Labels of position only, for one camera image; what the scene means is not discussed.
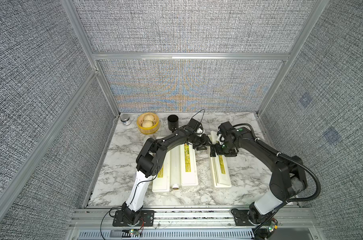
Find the aluminium mounting rail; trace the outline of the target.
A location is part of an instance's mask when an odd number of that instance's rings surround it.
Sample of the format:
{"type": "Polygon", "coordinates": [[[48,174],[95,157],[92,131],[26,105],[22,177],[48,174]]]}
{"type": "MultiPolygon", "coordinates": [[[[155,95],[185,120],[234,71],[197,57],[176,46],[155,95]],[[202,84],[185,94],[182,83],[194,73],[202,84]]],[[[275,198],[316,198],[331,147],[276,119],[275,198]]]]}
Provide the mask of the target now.
{"type": "MultiPolygon", "coordinates": [[[[229,208],[153,208],[153,228],[236,228],[229,208]]],[[[69,229],[103,229],[112,227],[108,209],[75,210],[69,229]]],[[[320,223],[309,208],[286,206],[274,218],[280,228],[320,228],[320,223]]]]}

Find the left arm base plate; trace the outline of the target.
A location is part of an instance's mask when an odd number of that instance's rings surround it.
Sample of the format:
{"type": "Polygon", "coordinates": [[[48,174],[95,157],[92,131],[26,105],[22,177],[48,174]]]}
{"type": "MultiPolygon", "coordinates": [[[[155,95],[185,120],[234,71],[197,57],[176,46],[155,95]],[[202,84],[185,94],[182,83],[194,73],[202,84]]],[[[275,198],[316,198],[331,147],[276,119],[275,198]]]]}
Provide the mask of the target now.
{"type": "Polygon", "coordinates": [[[152,227],[154,211],[140,211],[139,213],[126,213],[117,210],[113,216],[113,227],[152,227]]]}

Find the yellow bowl with buns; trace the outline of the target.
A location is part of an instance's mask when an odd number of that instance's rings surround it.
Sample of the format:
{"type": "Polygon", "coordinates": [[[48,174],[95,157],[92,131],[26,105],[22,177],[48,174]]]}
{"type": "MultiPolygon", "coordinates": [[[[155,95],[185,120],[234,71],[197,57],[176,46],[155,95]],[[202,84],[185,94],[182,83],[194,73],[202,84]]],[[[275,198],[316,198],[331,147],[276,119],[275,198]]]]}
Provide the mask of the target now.
{"type": "Polygon", "coordinates": [[[160,128],[160,120],[155,113],[144,113],[140,115],[136,120],[136,124],[138,130],[145,135],[154,134],[160,128]]]}

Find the black cup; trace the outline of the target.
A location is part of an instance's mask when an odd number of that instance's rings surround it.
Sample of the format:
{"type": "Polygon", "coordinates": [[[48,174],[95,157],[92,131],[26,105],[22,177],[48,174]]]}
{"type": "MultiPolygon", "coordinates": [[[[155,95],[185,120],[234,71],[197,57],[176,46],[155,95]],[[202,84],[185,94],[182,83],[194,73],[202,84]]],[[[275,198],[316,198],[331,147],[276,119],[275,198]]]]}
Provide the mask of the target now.
{"type": "Polygon", "coordinates": [[[174,133],[179,128],[179,118],[177,115],[169,115],[167,117],[168,129],[174,133]]]}

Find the small silver tin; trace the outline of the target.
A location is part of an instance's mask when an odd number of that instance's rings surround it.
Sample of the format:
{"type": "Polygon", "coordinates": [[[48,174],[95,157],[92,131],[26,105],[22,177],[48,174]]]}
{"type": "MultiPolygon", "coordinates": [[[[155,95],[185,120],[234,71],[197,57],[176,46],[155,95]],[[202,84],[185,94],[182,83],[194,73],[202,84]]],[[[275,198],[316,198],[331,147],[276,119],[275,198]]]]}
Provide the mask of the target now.
{"type": "Polygon", "coordinates": [[[124,126],[129,126],[131,124],[131,117],[129,114],[121,114],[119,119],[124,126]]]}

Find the middle plastic wrap roll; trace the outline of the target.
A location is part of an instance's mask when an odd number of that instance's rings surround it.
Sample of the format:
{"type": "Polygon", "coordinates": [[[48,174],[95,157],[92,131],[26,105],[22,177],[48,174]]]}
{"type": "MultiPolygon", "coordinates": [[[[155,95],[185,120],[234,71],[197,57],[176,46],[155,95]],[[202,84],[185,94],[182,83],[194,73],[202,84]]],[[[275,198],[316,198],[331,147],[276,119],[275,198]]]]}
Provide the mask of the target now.
{"type": "Polygon", "coordinates": [[[179,190],[181,188],[179,146],[170,151],[170,165],[170,187],[174,191],[179,190]]]}

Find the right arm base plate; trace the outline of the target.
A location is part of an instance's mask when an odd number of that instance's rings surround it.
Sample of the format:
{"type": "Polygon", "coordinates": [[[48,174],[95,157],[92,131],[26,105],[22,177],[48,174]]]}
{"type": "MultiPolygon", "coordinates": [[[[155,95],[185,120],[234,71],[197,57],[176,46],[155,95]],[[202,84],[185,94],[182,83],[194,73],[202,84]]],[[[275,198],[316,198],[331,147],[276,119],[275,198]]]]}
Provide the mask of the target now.
{"type": "Polygon", "coordinates": [[[257,210],[231,209],[230,212],[236,226],[260,226],[261,224],[266,226],[273,224],[277,225],[277,220],[274,217],[269,218],[271,214],[260,215],[257,210]]]}

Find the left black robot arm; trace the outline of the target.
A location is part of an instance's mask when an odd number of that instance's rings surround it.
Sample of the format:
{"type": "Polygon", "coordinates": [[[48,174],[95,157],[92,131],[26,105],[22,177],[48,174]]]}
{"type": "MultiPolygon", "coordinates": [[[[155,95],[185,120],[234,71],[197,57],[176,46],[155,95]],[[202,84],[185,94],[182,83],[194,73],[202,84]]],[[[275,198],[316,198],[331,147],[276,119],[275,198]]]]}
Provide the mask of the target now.
{"type": "Polygon", "coordinates": [[[203,127],[183,126],[166,137],[149,138],[144,143],[136,158],[134,185],[128,199],[121,206],[121,211],[130,224],[136,224],[139,221],[149,183],[157,177],[166,154],[183,144],[191,144],[194,148],[208,145],[208,137],[203,127]]]}

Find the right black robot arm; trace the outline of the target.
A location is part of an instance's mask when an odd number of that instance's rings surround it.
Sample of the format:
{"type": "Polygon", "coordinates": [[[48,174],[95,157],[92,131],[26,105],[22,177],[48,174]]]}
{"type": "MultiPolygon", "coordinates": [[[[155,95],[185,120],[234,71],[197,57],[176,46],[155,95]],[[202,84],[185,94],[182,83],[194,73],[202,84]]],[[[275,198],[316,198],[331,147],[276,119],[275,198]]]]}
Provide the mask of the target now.
{"type": "Polygon", "coordinates": [[[302,160],[295,156],[292,161],[284,159],[283,154],[273,150],[260,138],[249,124],[233,126],[230,122],[218,127],[219,143],[215,153],[225,157],[237,156],[244,149],[260,160],[272,175],[269,190],[249,206],[248,221],[255,226],[271,220],[273,214],[288,204],[289,200],[307,187],[305,170],[300,166],[302,160]]]}

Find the white wrap dispenser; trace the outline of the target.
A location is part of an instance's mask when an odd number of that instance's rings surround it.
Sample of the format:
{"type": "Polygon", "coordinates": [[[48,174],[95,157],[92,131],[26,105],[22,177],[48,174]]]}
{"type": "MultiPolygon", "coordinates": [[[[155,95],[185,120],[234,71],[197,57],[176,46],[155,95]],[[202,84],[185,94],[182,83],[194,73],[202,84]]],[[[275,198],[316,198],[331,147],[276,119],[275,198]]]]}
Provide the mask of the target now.
{"type": "Polygon", "coordinates": [[[163,166],[156,179],[152,182],[152,192],[154,193],[165,193],[170,191],[170,158],[171,153],[167,152],[163,166]]]}
{"type": "Polygon", "coordinates": [[[182,187],[198,185],[195,149],[192,145],[180,145],[180,179],[182,187]]]}
{"type": "Polygon", "coordinates": [[[216,154],[215,158],[210,157],[210,171],[215,188],[231,188],[230,174],[228,170],[227,159],[225,156],[216,154]]]}

